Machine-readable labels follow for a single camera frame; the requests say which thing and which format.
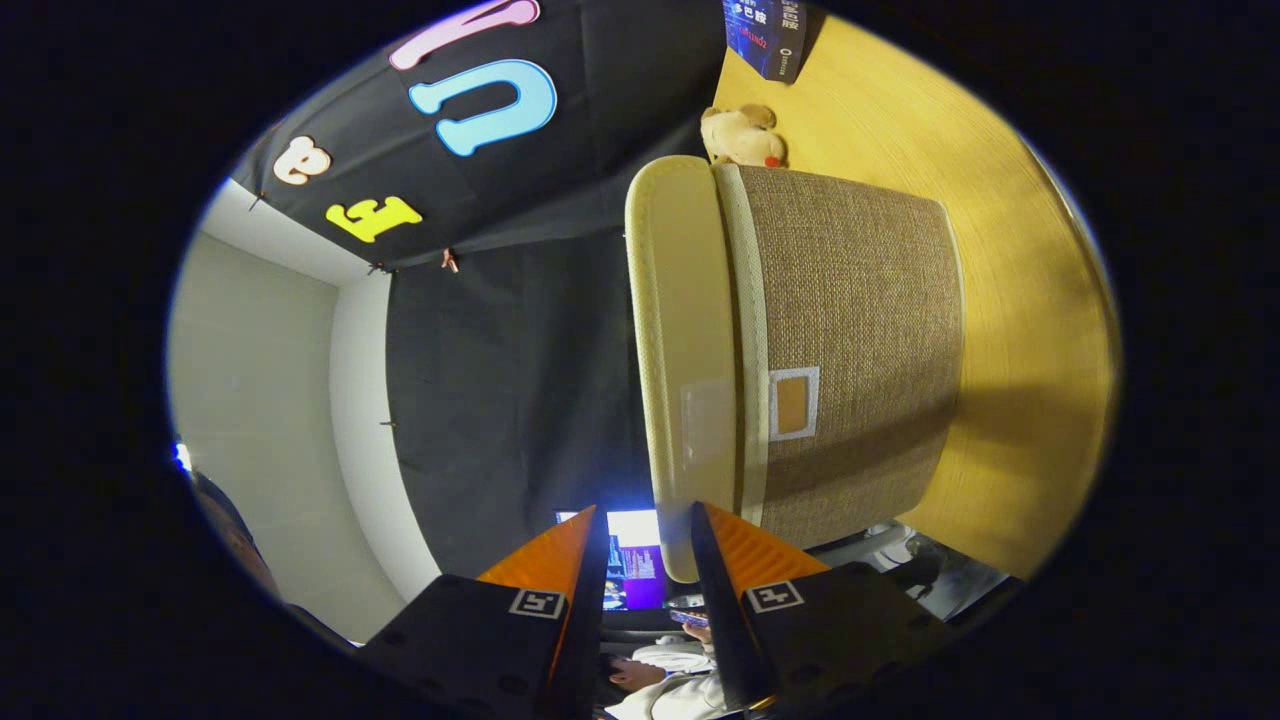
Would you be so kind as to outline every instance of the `yellow table surface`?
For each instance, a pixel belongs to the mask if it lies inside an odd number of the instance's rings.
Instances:
[[[899,520],[1030,577],[1079,515],[1115,414],[1120,341],[1096,250],[995,111],[836,17],[791,86],[727,51],[716,106],[748,102],[777,114],[791,169],[946,206],[965,295],[960,393],[934,478]]]

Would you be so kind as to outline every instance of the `white wall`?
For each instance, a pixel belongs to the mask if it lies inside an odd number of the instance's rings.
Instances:
[[[404,492],[387,398],[387,300],[392,277],[342,287],[333,319],[329,396],[347,495],[374,555],[404,601],[440,569]]]
[[[406,598],[370,550],[339,469],[329,392],[338,296],[197,233],[170,320],[169,396],[192,461],[244,516],[284,598],[365,642]]]
[[[293,222],[270,201],[255,200],[252,192],[228,179],[210,199],[201,231],[332,286],[342,287],[369,273],[369,263]]]

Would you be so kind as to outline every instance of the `plush dog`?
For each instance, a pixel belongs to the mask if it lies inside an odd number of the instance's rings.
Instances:
[[[703,113],[703,142],[712,163],[737,163],[777,168],[786,155],[786,145],[776,133],[773,110],[764,105],[742,105],[739,110],[708,108]]]

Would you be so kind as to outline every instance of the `blue letter u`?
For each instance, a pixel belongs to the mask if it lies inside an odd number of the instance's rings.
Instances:
[[[545,126],[556,113],[556,85],[547,70],[529,60],[498,60],[434,85],[420,82],[408,88],[408,99],[419,111],[431,115],[449,97],[493,82],[515,86],[516,101],[483,115],[465,120],[445,119],[435,124],[440,142],[454,155],[466,158],[488,142],[532,132]]]

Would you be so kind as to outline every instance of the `book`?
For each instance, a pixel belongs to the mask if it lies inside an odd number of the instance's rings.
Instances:
[[[804,54],[804,4],[723,0],[723,5],[728,46],[764,79],[794,83]]]

